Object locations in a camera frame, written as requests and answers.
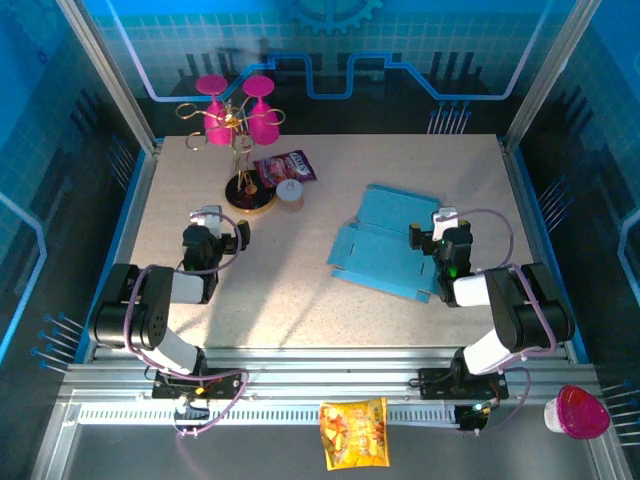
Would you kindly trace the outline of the blue paper box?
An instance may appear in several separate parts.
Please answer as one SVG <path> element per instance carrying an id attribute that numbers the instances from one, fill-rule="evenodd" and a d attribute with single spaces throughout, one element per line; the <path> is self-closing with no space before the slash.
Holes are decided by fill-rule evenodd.
<path id="1" fill-rule="evenodd" d="M 441 202 L 424 194 L 369 184 L 355 220 L 340 228 L 327 264 L 331 276 L 427 303 L 439 293 L 434 260 L 409 245 L 409 226 L 433 227 Z"/>

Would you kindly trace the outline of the beige can with white lid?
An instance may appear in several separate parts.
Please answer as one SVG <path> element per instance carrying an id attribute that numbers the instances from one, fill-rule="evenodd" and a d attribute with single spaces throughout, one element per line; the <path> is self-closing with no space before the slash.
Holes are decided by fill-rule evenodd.
<path id="1" fill-rule="evenodd" d="M 276 196 L 286 211 L 296 212 L 304 206 L 303 185 L 298 180 L 281 181 L 276 187 Z"/>

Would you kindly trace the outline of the purple snack bag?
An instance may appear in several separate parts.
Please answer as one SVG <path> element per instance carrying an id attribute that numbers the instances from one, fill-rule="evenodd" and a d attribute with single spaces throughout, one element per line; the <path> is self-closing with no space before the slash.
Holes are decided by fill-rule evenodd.
<path id="1" fill-rule="evenodd" d="M 254 160 L 253 165 L 263 185 L 267 188 L 276 188 L 285 180 L 297 180 L 304 183 L 317 179 L 307 155 L 302 150 Z"/>

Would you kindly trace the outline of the pink wine glass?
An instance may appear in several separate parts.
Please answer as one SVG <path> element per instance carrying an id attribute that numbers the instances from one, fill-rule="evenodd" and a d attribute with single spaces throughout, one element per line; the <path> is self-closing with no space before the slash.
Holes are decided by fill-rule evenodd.
<path id="1" fill-rule="evenodd" d="M 227 80 L 222 75 L 208 74 L 200 77 L 195 86 L 200 93 L 211 97 L 208 107 L 200 112 L 206 139 L 216 146 L 230 147 L 233 130 L 227 124 L 226 104 L 220 99 L 228 86 Z"/>
<path id="2" fill-rule="evenodd" d="M 265 101 L 274 88 L 274 82 L 264 75 L 252 76 L 243 83 L 246 96 L 256 101 L 249 112 L 248 126 L 253 140 L 259 145 L 271 145 L 279 138 L 278 114 Z"/>

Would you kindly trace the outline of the left controller board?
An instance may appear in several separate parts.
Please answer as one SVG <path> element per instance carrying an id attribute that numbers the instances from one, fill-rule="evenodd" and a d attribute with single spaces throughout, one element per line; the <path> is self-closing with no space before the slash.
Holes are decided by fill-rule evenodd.
<path id="1" fill-rule="evenodd" d="M 175 421 L 204 421 L 208 420 L 210 410 L 206 407 L 196 407 L 192 404 L 192 398 L 180 395 L 176 400 L 173 419 Z"/>

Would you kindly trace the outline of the controller board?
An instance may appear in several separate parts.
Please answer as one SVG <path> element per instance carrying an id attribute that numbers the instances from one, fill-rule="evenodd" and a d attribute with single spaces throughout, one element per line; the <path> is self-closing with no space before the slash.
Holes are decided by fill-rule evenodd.
<path id="1" fill-rule="evenodd" d="M 180 395 L 176 400 L 173 419 L 175 421 L 204 421 L 208 420 L 210 410 L 206 407 L 196 407 L 192 404 L 192 398 Z"/>
<path id="2" fill-rule="evenodd" d="M 500 406 L 496 398 L 473 405 L 458 405 L 454 409 L 455 423 L 462 432 L 476 432 L 485 428 L 491 412 Z"/>

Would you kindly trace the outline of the right controller board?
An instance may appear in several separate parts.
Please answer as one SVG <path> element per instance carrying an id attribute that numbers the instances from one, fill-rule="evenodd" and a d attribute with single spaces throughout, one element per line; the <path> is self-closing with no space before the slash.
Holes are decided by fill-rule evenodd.
<path id="1" fill-rule="evenodd" d="M 491 412 L 500 406 L 496 398 L 473 405 L 458 405 L 454 409 L 455 423 L 462 432 L 476 432 L 485 428 Z"/>

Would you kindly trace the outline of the pink plastic cup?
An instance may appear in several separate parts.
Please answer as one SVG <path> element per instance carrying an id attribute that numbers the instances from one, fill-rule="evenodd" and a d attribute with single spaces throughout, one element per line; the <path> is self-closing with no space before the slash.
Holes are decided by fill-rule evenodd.
<path id="1" fill-rule="evenodd" d="M 574 385 L 562 387 L 556 397 L 546 403 L 543 417 L 551 432 L 577 440 L 595 439 L 605 433 L 611 423 L 600 401 Z"/>

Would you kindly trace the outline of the yellow snack bag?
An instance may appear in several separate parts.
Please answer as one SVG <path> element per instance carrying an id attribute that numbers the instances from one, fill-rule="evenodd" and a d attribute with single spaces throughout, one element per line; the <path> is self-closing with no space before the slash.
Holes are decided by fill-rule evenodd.
<path id="1" fill-rule="evenodd" d="M 327 470 L 390 467 L 387 419 L 384 397 L 322 403 L 319 428 Z"/>

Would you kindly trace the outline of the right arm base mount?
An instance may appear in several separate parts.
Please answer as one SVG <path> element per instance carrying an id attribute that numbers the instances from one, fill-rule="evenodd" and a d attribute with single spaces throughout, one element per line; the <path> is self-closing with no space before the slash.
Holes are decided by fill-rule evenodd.
<path id="1" fill-rule="evenodd" d="M 463 374 L 460 379 L 451 369 L 422 368 L 417 371 L 417 388 L 422 400 L 491 400 L 509 398 L 504 375 Z"/>

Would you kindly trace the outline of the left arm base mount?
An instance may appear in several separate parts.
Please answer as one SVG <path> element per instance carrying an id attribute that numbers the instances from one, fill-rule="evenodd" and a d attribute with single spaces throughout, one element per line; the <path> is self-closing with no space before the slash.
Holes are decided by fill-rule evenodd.
<path id="1" fill-rule="evenodd" d="M 239 391 L 242 384 L 242 374 L 227 375 L 230 369 L 196 368 L 195 376 L 220 375 L 214 380 L 193 380 L 176 377 L 164 372 L 157 372 L 153 382 L 153 399 L 177 400 L 181 397 L 188 400 L 231 400 Z"/>

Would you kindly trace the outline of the aluminium frame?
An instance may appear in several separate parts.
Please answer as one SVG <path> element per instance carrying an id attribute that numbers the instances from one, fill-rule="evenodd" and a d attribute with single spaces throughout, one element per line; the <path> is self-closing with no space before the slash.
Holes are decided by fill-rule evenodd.
<path id="1" fill-rule="evenodd" d="M 219 414 L 196 427 L 81 425 L 84 405 L 175 408 L 152 398 L 154 370 L 122 350 L 80 341 L 61 390 L 75 414 L 66 451 L 44 478 L 309 480 L 326 476 L 318 424 L 221 426 L 237 405 L 314 405 L 384 397 L 422 400 L 408 381 L 447 368 L 492 327 L 488 307 L 449 308 L 334 278 L 327 264 L 369 184 L 424 194 L 463 211 L 474 270 L 542 262 L 564 300 L 574 286 L 606 333 L 615 310 L 635 320 L 637 257 L 626 250 L 625 196 L 605 195 L 603 142 L 591 102 L 564 77 L 594 36 L 599 0 L 56 0 L 73 36 L 116 98 L 145 159 L 133 174 L 107 261 L 174 267 L 192 210 L 223 204 L 229 147 L 191 151 L 196 81 L 228 83 L 225 101 L 249 113 L 246 79 L 274 84 L 279 140 L 253 159 L 300 149 L 317 180 L 296 212 L 278 201 L 249 217 L 248 249 L 220 274 L 206 305 L 171 307 L 169 323 L 209 364 L 240 368 L 239 399 L 201 401 Z M 545 404 L 565 385 L 600 393 L 586 327 L 555 352 L 509 366 L 509 398 L 481 431 L 389 426 L 392 464 L 346 477 L 449 480 L 633 480 L 640 426 L 594 440 L 547 430 Z"/>

